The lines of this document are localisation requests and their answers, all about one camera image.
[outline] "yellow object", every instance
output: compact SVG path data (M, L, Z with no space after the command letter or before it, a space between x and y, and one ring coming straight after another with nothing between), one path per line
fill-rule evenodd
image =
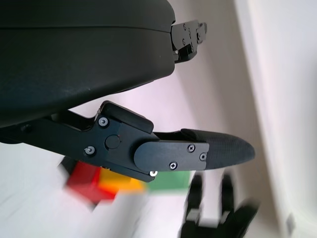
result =
M144 184L134 178L101 169L98 187L110 192L139 193L145 190Z

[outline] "white wall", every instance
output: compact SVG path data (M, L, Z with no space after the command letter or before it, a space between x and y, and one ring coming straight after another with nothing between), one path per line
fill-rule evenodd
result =
M317 237L317 2L237 0L279 221Z

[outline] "green object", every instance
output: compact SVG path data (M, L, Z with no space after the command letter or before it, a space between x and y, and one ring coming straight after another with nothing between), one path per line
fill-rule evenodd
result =
M147 183L149 191L187 190L189 187L189 171L159 172L154 181Z

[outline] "red toy block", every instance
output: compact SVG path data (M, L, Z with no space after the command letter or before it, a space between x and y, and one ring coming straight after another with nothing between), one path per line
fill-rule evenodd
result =
M115 192L98 187L100 171L100 167L78 162L66 185L93 203L102 200L114 200Z

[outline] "screw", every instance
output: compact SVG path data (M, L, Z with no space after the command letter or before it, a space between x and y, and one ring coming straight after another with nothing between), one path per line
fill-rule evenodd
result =
M151 171L151 172L150 172L150 176L151 176L151 177L155 177L156 175L158 175L158 172L157 172L157 171Z
M187 147L187 151L188 151L189 153L193 153L193 152L195 151L195 149L196 149L195 145L189 145L189 146Z
M202 153L202 154L199 156L199 159L200 159L201 161L205 161L206 158L207 158L207 154L206 154L206 153Z
M93 155L94 152L95 152L95 148L94 148L94 146L87 146L84 149L84 152L85 152L86 155Z
M171 170L175 170L175 169L177 168L177 163L176 163L176 162L170 163L170 164L169 164L169 168L170 168Z
M108 125L108 119L107 118L99 118L98 123L100 126L106 126Z
M21 131L24 133L29 133L32 131L32 126L27 124L21 127Z

